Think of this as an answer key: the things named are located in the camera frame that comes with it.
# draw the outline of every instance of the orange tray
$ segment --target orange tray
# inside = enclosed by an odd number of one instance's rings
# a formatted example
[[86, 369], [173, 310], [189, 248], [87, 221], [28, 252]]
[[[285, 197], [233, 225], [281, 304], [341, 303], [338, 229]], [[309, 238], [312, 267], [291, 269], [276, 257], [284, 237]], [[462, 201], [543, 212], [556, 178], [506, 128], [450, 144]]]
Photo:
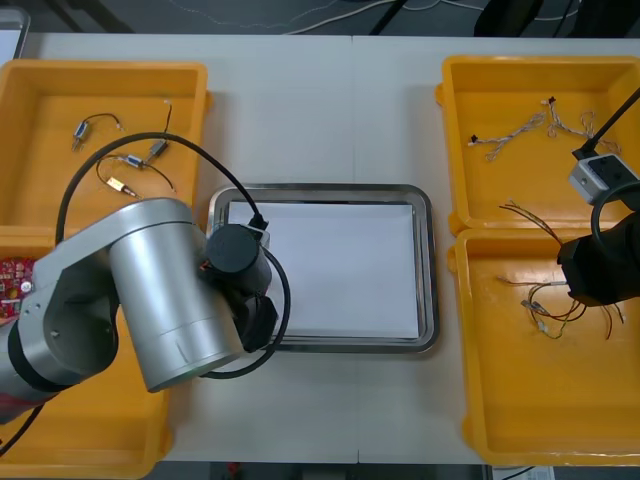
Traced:
[[[67, 62], [16, 60], [0, 77], [0, 258], [46, 255], [53, 248], [62, 193], [87, 157], [107, 142], [142, 131], [162, 131], [170, 100], [169, 132], [202, 140], [210, 99], [204, 66], [190, 63]], [[80, 152], [72, 134], [85, 117], [100, 118]], [[145, 157], [153, 141], [123, 149]], [[198, 157], [170, 145], [154, 165], [175, 184], [173, 194], [158, 175], [126, 165], [105, 165], [145, 197], [176, 196], [193, 205]], [[70, 205], [67, 234], [121, 208], [130, 200], [99, 182], [90, 171]], [[168, 452], [169, 391], [146, 391], [122, 316], [120, 346], [103, 373], [48, 402], [33, 426], [0, 460], [0, 477], [140, 478]], [[9, 439], [25, 416], [0, 427]]]
[[[554, 96], [560, 119], [578, 130], [583, 130], [581, 114], [591, 110], [597, 129], [640, 84], [640, 61], [632, 57], [458, 56], [444, 62], [442, 74], [436, 99], [443, 108], [449, 150], [451, 231], [538, 228], [497, 208], [509, 199], [552, 228], [588, 227], [591, 207], [568, 182], [576, 163], [571, 152], [586, 139], [564, 131], [550, 138], [548, 107], [540, 102]], [[468, 146], [472, 135], [507, 135], [536, 112], [547, 112], [545, 124], [509, 142], [493, 162], [485, 159], [492, 145]], [[636, 172], [640, 172], [638, 124], [640, 105], [635, 105], [605, 136], [622, 147], [622, 158]], [[623, 205], [607, 206], [602, 225], [612, 225], [625, 212]]]
[[[559, 230], [570, 240], [587, 231]], [[529, 287], [564, 280], [557, 243], [538, 230], [463, 231], [449, 251], [457, 275], [468, 443], [493, 465], [640, 465], [640, 299], [590, 308], [563, 336], [544, 336], [520, 305]], [[552, 312], [571, 304], [567, 287], [537, 298]], [[546, 322], [551, 332], [560, 327]]]
[[[206, 68], [193, 63], [7, 63], [0, 77], [0, 118], [5, 119], [0, 128], [0, 225], [16, 227], [20, 233], [53, 235], [60, 199], [80, 165], [95, 150], [123, 135], [162, 131], [168, 112], [165, 100], [173, 106], [169, 132], [199, 143], [208, 102], [206, 89]], [[96, 118], [84, 148], [72, 152], [78, 124], [102, 112], [117, 115], [125, 131], [118, 131], [111, 118]], [[137, 142], [118, 152], [144, 159], [153, 143]], [[138, 171], [122, 162], [104, 162], [102, 171], [143, 197], [177, 197], [193, 205], [198, 164], [197, 154], [181, 145], [170, 145], [154, 161], [175, 184], [177, 194], [154, 172]], [[71, 201], [67, 233], [131, 201], [102, 184], [91, 170]]]

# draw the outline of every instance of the electrical wire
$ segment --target electrical wire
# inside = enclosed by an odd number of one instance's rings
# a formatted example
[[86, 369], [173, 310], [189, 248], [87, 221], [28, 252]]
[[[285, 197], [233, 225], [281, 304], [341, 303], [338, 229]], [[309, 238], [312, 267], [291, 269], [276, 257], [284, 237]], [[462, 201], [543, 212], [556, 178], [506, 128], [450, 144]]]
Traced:
[[438, 5], [440, 5], [441, 2], [442, 0], [436, 0], [435, 2], [430, 3], [429, 5], [425, 5], [424, 7], [409, 7], [405, 5], [402, 8], [410, 12], [422, 12], [424, 10], [431, 10], [432, 8], [437, 7]]
[[38, 405], [36, 408], [34, 408], [27, 419], [24, 421], [22, 426], [13, 435], [13, 437], [11, 437], [7, 443], [0, 447], [0, 458], [4, 457], [6, 453], [11, 449], [11, 447], [13, 447], [18, 442], [18, 440], [22, 438], [22, 436], [26, 433], [34, 420], [38, 418], [38, 415], [40, 415], [43, 407], [44, 405]]
[[87, 118], [85, 118], [81, 123], [88, 122], [92, 118], [97, 118], [97, 117], [113, 118], [116, 121], [116, 127], [118, 128], [118, 130], [122, 130], [122, 123], [120, 123], [120, 119], [114, 113], [111, 113], [111, 112], [94, 113], [93, 115], [89, 115]]
[[524, 470], [520, 470], [517, 473], [514, 473], [513, 475], [509, 475], [508, 477], [504, 477], [502, 480], [511, 480], [512, 478], [516, 478], [519, 477], [520, 475], [524, 475], [525, 473], [527, 473], [530, 470], [533, 470], [536, 467], [527, 467]]
[[[215, 25], [220, 25], [220, 26], [228, 26], [228, 27], [238, 27], [238, 28], [264, 28], [264, 29], [273, 29], [273, 28], [278, 28], [278, 27], [288, 27], [289, 25], [291, 25], [292, 23], [294, 23], [297, 20], [300, 20], [301, 18], [314, 13], [314, 12], [318, 12], [321, 10], [326, 10], [330, 7], [332, 7], [333, 5], [335, 5], [336, 3], [338, 3], [339, 0], [331, 0], [329, 3], [321, 6], [321, 7], [316, 7], [316, 8], [312, 8], [309, 10], [306, 10], [305, 12], [302, 12], [301, 14], [296, 15], [295, 17], [291, 18], [288, 22], [284, 22], [284, 23], [272, 23], [272, 24], [262, 24], [262, 23], [252, 23], [252, 24], [240, 24], [237, 22], [224, 22], [224, 21], [220, 21], [218, 19], [216, 19], [215, 17], [213, 17], [212, 15], [209, 15], [206, 12], [203, 12], [202, 10], [198, 10], [195, 8], [189, 8], [189, 7], [185, 7], [183, 5], [180, 5], [176, 0], [166, 0], [169, 4], [173, 5], [174, 7], [193, 14], [193, 15], [200, 15], [202, 17], [205, 17], [207, 20], [209, 20], [211, 23], [215, 24]], [[347, 12], [344, 13], [342, 15], [338, 15], [335, 17], [331, 17], [331, 18], [327, 18], [326, 20], [322, 20], [321, 22], [315, 23], [313, 25], [310, 25], [308, 27], [304, 27], [304, 28], [300, 28], [298, 30], [293, 30], [290, 32], [285, 32], [283, 33], [283, 35], [298, 35], [300, 33], [306, 33], [306, 32], [310, 32], [312, 30], [315, 30], [316, 28], [322, 27], [324, 25], [327, 25], [329, 23], [333, 23], [333, 22], [337, 22], [340, 20], [344, 20], [345, 18], [349, 18], [349, 17], [353, 17], [354, 15], [358, 15], [360, 13], [366, 12], [367, 10], [371, 9], [371, 8], [375, 8], [378, 7], [380, 5], [385, 5], [387, 3], [392, 3], [395, 0], [380, 0], [378, 2], [369, 4], [369, 5], [365, 5], [364, 7], [358, 8], [356, 10], [353, 10], [351, 12]], [[483, 11], [484, 7], [478, 7], [476, 5], [467, 5], [465, 3], [460, 3], [460, 2], [454, 2], [451, 0], [436, 0], [432, 3], [430, 3], [429, 5], [425, 5], [424, 7], [409, 7], [407, 5], [404, 5], [402, 8], [404, 10], [407, 11], [411, 11], [411, 12], [419, 12], [419, 11], [424, 11], [424, 10], [430, 10], [436, 6], [438, 6], [440, 3], [443, 3], [445, 5], [450, 5], [453, 7], [460, 7], [460, 8], [466, 8], [466, 9], [470, 9], [470, 10], [476, 10], [476, 11]], [[555, 22], [555, 21], [561, 21], [563, 18], [569, 18], [569, 17], [573, 17], [574, 15], [576, 15], [578, 13], [578, 9], [574, 10], [573, 12], [570, 12], [568, 14], [563, 15], [561, 17], [536, 17], [534, 18], [535, 21], [538, 22]]]
[[[126, 163], [126, 160], [125, 160], [125, 158], [124, 158], [124, 156], [123, 156], [123, 155], [115, 154], [115, 155], [106, 155], [106, 156], [102, 157], [101, 159], [99, 159], [99, 160], [96, 162], [96, 175], [98, 176], [98, 178], [100, 179], [100, 181], [101, 181], [102, 183], [104, 183], [106, 186], [108, 186], [109, 188], [111, 188], [111, 185], [109, 185], [109, 183], [107, 182], [107, 180], [105, 180], [105, 178], [100, 174], [100, 165], [102, 165], [102, 162], [103, 162], [104, 160], [109, 160], [109, 159], [113, 159], [113, 160], [120, 160], [121, 162], [124, 162], [124, 163]], [[154, 166], [153, 166], [153, 165], [151, 165], [150, 163], [144, 163], [143, 165], [144, 165], [144, 167], [142, 167], [142, 168], [144, 168], [144, 169], [150, 168], [151, 170], [153, 170], [154, 172], [156, 172], [158, 175], [160, 175], [162, 178], [164, 178], [164, 180], [167, 182], [167, 184], [169, 185], [169, 187], [171, 188], [171, 190], [172, 190], [173, 192], [175, 192], [175, 191], [176, 191], [176, 187], [175, 187], [175, 185], [173, 184], [173, 182], [171, 181], [171, 179], [170, 179], [169, 177], [167, 177], [167, 176], [166, 176], [166, 175], [165, 175], [165, 174], [164, 174], [164, 173], [163, 173], [159, 168], [154, 167]]]
[[258, 206], [256, 202], [251, 198], [251, 195], [247, 191], [247, 189], [240, 183], [240, 181], [218, 160], [213, 158], [206, 150], [202, 147], [196, 145], [195, 143], [183, 138], [179, 135], [174, 135], [171, 133], [164, 132], [144, 132], [144, 133], [136, 133], [133, 135], [127, 135], [125, 137], [114, 140], [113, 142], [108, 143], [101, 149], [94, 152], [86, 161], [83, 163], [78, 171], [73, 175], [71, 180], [69, 181], [69, 185], [67, 186], [64, 195], [62, 196], [62, 200], [60, 202], [60, 208], [58, 210], [58, 219], [56, 221], [56, 233], [55, 233], [55, 243], [59, 244], [64, 240], [64, 226], [67, 220], [67, 212], [69, 211], [69, 204], [71, 203], [71, 197], [75, 192], [76, 188], [80, 184], [82, 178], [87, 174], [87, 172], [95, 166], [95, 164], [103, 157], [109, 155], [113, 150], [123, 147], [124, 145], [128, 145], [130, 143], [138, 142], [140, 140], [149, 140], [149, 139], [165, 139], [170, 140], [175, 143], [179, 143], [189, 148], [190, 150], [196, 152], [202, 158], [207, 160], [211, 165], [217, 168], [225, 177], [229, 179], [229, 181], [240, 191], [242, 196], [245, 198], [251, 210], [254, 212], [254, 218], [260, 221], [264, 221], [262, 215], [260, 215], [260, 211], [258, 210]]
[[[469, 10], [476, 10], [478, 12], [482, 12], [484, 11], [485, 7], [479, 7], [477, 5], [468, 5], [466, 3], [460, 3], [460, 2], [454, 2], [451, 0], [439, 0], [435, 3], [432, 3], [430, 5], [426, 5], [424, 7], [407, 7], [405, 6], [404, 9], [405, 10], [409, 10], [412, 12], [419, 12], [422, 10], [429, 10], [430, 8], [435, 7], [436, 5], [438, 5], [439, 3], [444, 3], [445, 5], [451, 5], [452, 7], [460, 7], [460, 8], [467, 8]], [[535, 21], [537, 22], [557, 22], [559, 20], [562, 20], [562, 18], [569, 18], [569, 17], [573, 17], [574, 15], [576, 15], [578, 13], [578, 8], [576, 8], [573, 12], [570, 12], [566, 15], [566, 17], [563, 15], [562, 17], [536, 17], [534, 18]]]
[[503, 210], [509, 210], [510, 212], [513, 212], [513, 213], [517, 213], [521, 217], [524, 217], [530, 222], [535, 223], [542, 230], [544, 230], [550, 236], [552, 236], [555, 239], [555, 241], [558, 242], [561, 246], [564, 244], [562, 239], [560, 239], [560, 237], [556, 234], [556, 232], [553, 231], [553, 229], [549, 226], [547, 222], [545, 222], [540, 217], [533, 214], [526, 208], [521, 207], [513, 200], [509, 200], [509, 203], [506, 203], [505, 205], [499, 205], [498, 208], [502, 208]]
[[386, 5], [387, 3], [393, 3], [393, 2], [395, 2], [395, 0], [380, 0], [378, 2], [370, 3], [369, 5], [365, 5], [364, 7], [358, 8], [357, 10], [353, 10], [351, 12], [344, 13], [336, 17], [328, 18], [326, 20], [318, 22], [309, 27], [304, 27], [299, 30], [293, 30], [292, 32], [286, 32], [283, 35], [298, 35], [300, 33], [310, 32], [311, 30], [315, 30], [316, 28], [322, 27], [329, 23], [337, 22], [338, 20], [344, 20], [345, 18], [353, 17], [354, 15], [358, 15], [362, 12], [366, 12], [367, 10], [370, 10], [375, 7], [379, 7], [380, 5]]
[[558, 22], [558, 25], [553, 32], [552, 38], [556, 38], [558, 36], [558, 33], [560, 33], [560, 29], [562, 28], [562, 25], [564, 25], [564, 21], [567, 19], [567, 15], [569, 15], [569, 10], [571, 10], [571, 5], [573, 5], [573, 0], [569, 0], [567, 2], [567, 7], [564, 9], [562, 18], [560, 19], [560, 22]]
[[607, 120], [600, 130], [598, 130], [595, 135], [593, 135], [589, 140], [587, 140], [580, 150], [583, 152], [591, 152], [595, 149], [598, 142], [601, 141], [602, 136], [607, 133], [607, 130], [611, 128], [611, 126], [618, 121], [618, 119], [640, 98], [640, 87], [636, 89], [635, 92], [631, 94], [631, 96], [624, 102], [618, 110], [615, 111], [611, 118]]
[[258, 367], [263, 365], [267, 360], [269, 360], [273, 354], [276, 352], [278, 346], [282, 343], [282, 339], [287, 331], [287, 326], [289, 325], [289, 315], [291, 314], [291, 288], [289, 286], [289, 280], [287, 279], [287, 274], [284, 272], [284, 268], [280, 265], [280, 262], [273, 256], [273, 254], [262, 247], [267, 260], [271, 262], [273, 267], [276, 269], [278, 276], [280, 277], [280, 281], [282, 282], [282, 291], [284, 294], [284, 306], [282, 309], [282, 320], [280, 321], [280, 328], [278, 329], [278, 333], [276, 337], [273, 339], [269, 345], [267, 345], [264, 349], [264, 353], [253, 363], [247, 365], [244, 368], [239, 370], [234, 370], [232, 372], [209, 372], [204, 375], [200, 375], [202, 378], [212, 378], [214, 380], [229, 380], [232, 378], [238, 378], [248, 373], [253, 372]]
[[264, 29], [288, 27], [293, 22], [295, 22], [297, 20], [300, 20], [301, 18], [306, 17], [307, 15], [309, 15], [311, 13], [319, 12], [321, 10], [326, 10], [327, 8], [331, 8], [332, 6], [334, 6], [339, 1], [340, 0], [331, 0], [329, 3], [327, 3], [327, 4], [325, 4], [325, 5], [321, 6], [321, 7], [310, 8], [309, 10], [306, 10], [306, 11], [296, 15], [295, 17], [289, 19], [289, 21], [286, 22], [286, 23], [281, 23], [281, 22], [272, 23], [272, 24], [250, 23], [250, 24], [243, 25], [243, 24], [237, 23], [237, 22], [220, 21], [220, 20], [216, 19], [215, 17], [209, 15], [208, 13], [203, 12], [202, 10], [197, 10], [195, 8], [185, 7], [183, 5], [180, 5], [175, 0], [167, 0], [167, 2], [170, 3], [171, 5], [173, 5], [174, 7], [179, 8], [180, 10], [183, 10], [183, 11], [185, 11], [187, 13], [203, 16], [203, 17], [207, 18], [211, 23], [214, 23], [216, 25], [225, 26], [225, 27], [238, 27], [238, 28], [256, 28], [257, 27], [257, 28], [264, 28]]
[[[548, 106], [549, 112], [551, 113], [552, 121], [549, 124], [549, 127], [547, 128], [547, 135], [549, 137], [555, 138], [558, 135], [556, 129], [564, 130], [565, 132], [573, 133], [575, 135], [580, 135], [582, 137], [587, 137], [587, 139], [591, 139], [594, 137], [595, 134], [594, 134], [593, 121], [596, 118], [596, 114], [593, 111], [589, 110], [584, 112], [582, 115], [580, 115], [580, 122], [584, 127], [584, 131], [580, 131], [567, 126], [562, 120], [560, 120], [560, 116], [558, 115], [558, 112], [556, 110], [557, 100], [554, 97], [551, 97], [548, 100], [543, 100], [540, 103]], [[618, 145], [616, 142], [613, 142], [611, 140], [605, 140], [604, 138], [599, 138], [596, 144], [597, 143], [601, 143], [602, 145], [604, 145], [610, 152], [613, 152], [616, 154], [622, 153], [622, 149], [620, 148], [620, 145]]]
[[504, 148], [504, 146], [507, 143], [509, 143], [511, 140], [513, 140], [515, 137], [517, 137], [521, 133], [529, 132], [531, 130], [538, 128], [544, 123], [545, 118], [546, 118], [546, 114], [544, 112], [535, 113], [533, 116], [531, 116], [531, 118], [527, 121], [527, 123], [525, 123], [523, 126], [518, 128], [514, 132], [510, 133], [509, 135], [506, 135], [504, 137], [485, 138], [485, 139], [478, 138], [477, 135], [472, 135], [471, 141], [467, 145], [470, 147], [473, 147], [474, 145], [497, 143], [498, 145], [493, 150], [485, 154], [485, 158], [487, 159], [487, 161], [492, 162], [496, 159], [500, 151]]
[[171, 121], [171, 113], [173, 112], [173, 104], [169, 100], [165, 100], [169, 104], [169, 111], [167, 112], [167, 122], [164, 125], [164, 133], [167, 133], [169, 130], [169, 122]]
[[611, 338], [611, 332], [613, 331], [613, 317], [606, 305], [603, 305], [601, 308], [605, 311], [609, 319], [609, 329], [607, 330], [607, 340], [609, 340]]

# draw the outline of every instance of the stainless steel tray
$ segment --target stainless steel tray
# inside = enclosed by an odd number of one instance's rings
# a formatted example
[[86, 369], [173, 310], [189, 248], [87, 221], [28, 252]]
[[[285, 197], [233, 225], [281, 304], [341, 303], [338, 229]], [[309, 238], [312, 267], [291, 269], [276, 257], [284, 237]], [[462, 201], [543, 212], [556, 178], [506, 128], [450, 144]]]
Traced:
[[[365, 184], [261, 184], [247, 185], [256, 203], [401, 204], [413, 207], [413, 244], [416, 273], [418, 338], [344, 338], [285, 336], [281, 349], [307, 352], [409, 353], [423, 352], [439, 333], [436, 270], [431, 202], [411, 185]], [[227, 223], [229, 204], [243, 202], [234, 187], [216, 192], [209, 204], [207, 236], [213, 226]]]

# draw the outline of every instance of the white table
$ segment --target white table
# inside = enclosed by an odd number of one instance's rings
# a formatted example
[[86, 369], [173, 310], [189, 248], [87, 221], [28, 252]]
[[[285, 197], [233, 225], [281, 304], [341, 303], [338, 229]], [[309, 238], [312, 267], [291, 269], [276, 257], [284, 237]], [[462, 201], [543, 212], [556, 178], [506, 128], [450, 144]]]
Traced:
[[[441, 114], [454, 54], [637, 55], [638, 40], [32, 35], [39, 58], [198, 61], [205, 147], [244, 182], [410, 183], [434, 208], [441, 334], [419, 356], [279, 353], [232, 381], [177, 388], [168, 460], [479, 463], [465, 414]], [[205, 199], [219, 185], [201, 178]]]

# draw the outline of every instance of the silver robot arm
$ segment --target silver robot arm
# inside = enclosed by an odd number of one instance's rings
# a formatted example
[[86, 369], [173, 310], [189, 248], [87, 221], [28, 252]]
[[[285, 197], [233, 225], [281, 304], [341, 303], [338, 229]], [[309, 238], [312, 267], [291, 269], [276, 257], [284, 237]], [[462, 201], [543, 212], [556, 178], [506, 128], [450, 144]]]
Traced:
[[60, 243], [34, 267], [18, 321], [0, 327], [0, 423], [106, 369], [122, 304], [147, 389], [244, 353], [222, 294], [198, 277], [205, 236], [172, 199], [138, 202]]

